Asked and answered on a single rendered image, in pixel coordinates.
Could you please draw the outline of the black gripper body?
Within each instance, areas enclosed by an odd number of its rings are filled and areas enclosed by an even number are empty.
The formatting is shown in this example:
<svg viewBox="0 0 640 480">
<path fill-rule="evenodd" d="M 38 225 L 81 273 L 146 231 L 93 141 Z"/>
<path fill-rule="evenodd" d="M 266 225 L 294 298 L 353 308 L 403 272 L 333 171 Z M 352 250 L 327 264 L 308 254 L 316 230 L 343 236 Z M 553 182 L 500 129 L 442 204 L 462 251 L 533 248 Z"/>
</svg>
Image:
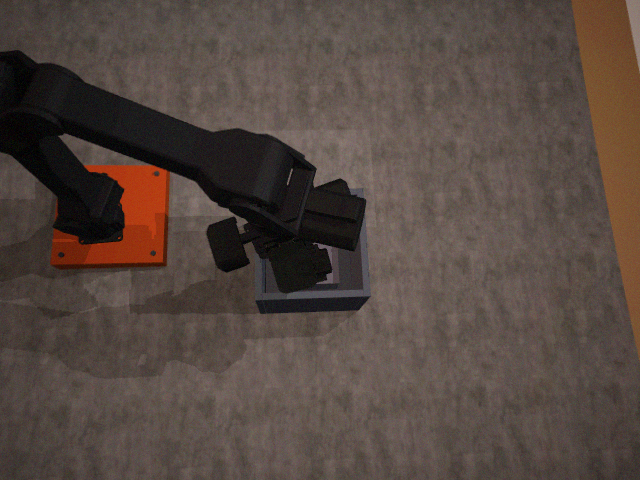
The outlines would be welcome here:
<svg viewBox="0 0 640 480">
<path fill-rule="evenodd" d="M 315 188 L 351 195 L 346 181 L 340 179 L 328 182 Z M 257 254 L 265 252 L 264 245 L 271 242 L 287 242 L 293 236 L 280 234 L 268 236 L 254 229 L 250 223 L 243 225 L 245 233 L 240 234 L 237 220 L 233 216 L 209 225 L 207 237 L 218 269 L 228 273 L 247 266 L 250 261 L 246 256 L 244 244 L 252 242 Z M 250 230 L 251 229 L 251 230 Z M 247 232 L 247 230 L 249 230 Z"/>
</svg>

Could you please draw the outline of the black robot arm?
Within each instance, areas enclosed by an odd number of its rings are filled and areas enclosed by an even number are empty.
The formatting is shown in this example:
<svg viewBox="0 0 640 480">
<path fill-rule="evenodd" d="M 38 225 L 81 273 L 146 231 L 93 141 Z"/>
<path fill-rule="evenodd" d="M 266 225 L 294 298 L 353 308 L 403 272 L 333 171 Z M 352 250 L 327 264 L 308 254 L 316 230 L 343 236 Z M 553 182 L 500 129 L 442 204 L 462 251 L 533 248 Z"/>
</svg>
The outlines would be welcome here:
<svg viewBox="0 0 640 480">
<path fill-rule="evenodd" d="M 194 181 L 261 234 L 293 236 L 264 245 L 282 293 L 332 273 L 327 249 L 313 243 L 356 249 L 366 199 L 314 188 L 317 168 L 277 138 L 242 128 L 209 131 L 21 50 L 0 52 L 0 152 L 58 196 L 54 229 L 82 245 L 122 241 L 124 188 L 89 172 L 60 139 L 64 133 Z"/>
</svg>

